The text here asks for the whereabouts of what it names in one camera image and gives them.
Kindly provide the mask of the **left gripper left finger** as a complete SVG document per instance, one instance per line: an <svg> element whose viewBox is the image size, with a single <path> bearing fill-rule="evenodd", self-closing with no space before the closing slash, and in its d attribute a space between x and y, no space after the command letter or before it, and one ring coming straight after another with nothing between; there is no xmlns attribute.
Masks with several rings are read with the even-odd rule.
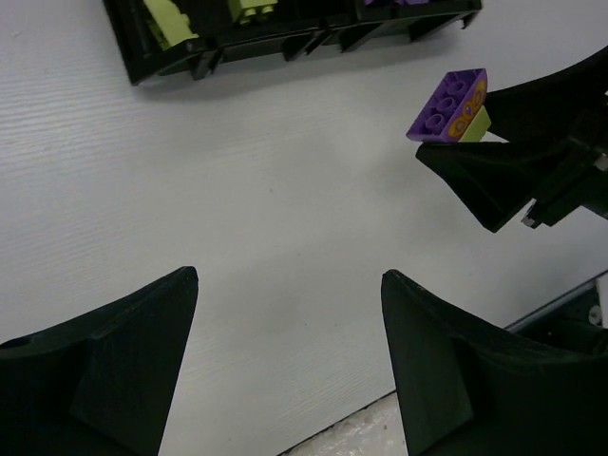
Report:
<svg viewBox="0 0 608 456"><path fill-rule="evenodd" d="M192 266L1 346L4 455L156 455L193 322Z"/></svg>

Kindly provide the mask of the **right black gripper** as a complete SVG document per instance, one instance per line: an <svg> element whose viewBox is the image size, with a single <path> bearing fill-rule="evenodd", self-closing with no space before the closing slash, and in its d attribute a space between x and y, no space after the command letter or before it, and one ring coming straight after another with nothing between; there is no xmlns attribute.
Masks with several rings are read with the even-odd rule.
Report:
<svg viewBox="0 0 608 456"><path fill-rule="evenodd" d="M607 49L556 73L492 91L489 131L508 142L425 142L416 158L492 233L553 226L584 207L607 217Z"/></svg>

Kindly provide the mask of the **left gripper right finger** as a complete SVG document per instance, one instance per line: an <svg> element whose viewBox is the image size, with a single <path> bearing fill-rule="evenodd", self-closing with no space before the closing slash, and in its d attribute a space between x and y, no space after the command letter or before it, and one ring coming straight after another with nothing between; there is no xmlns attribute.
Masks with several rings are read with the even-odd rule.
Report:
<svg viewBox="0 0 608 456"><path fill-rule="evenodd" d="M590 279L497 327L402 273L382 314L411 455L603 455L607 331Z"/></svg>

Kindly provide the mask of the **lime wedge lego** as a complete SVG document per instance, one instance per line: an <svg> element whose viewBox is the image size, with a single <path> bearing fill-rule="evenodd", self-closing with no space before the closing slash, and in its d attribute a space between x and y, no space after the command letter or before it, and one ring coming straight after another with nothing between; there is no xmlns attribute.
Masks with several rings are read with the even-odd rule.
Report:
<svg viewBox="0 0 608 456"><path fill-rule="evenodd" d="M460 143L478 143L482 140L485 133L488 131L491 126L491 121L485 106L482 105L475 115L475 117L471 120L469 126L466 131L462 135L459 140Z"/></svg>

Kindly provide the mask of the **purple and lime lego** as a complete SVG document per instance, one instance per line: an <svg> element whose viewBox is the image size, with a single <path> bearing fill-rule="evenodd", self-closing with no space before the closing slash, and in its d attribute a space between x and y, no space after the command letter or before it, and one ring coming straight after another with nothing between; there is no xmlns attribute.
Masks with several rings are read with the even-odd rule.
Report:
<svg viewBox="0 0 608 456"><path fill-rule="evenodd" d="M448 72L408 129L419 143L459 143L482 105L488 78L484 68Z"/></svg>

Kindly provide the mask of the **lime small lego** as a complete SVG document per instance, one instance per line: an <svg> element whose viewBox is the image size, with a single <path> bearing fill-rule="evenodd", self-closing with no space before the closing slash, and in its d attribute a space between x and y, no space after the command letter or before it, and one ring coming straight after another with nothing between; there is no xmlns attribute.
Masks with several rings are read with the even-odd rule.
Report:
<svg viewBox="0 0 608 456"><path fill-rule="evenodd" d="M233 22L237 25L250 24L257 19L264 19L273 13L277 0L228 0L228 8Z"/></svg>

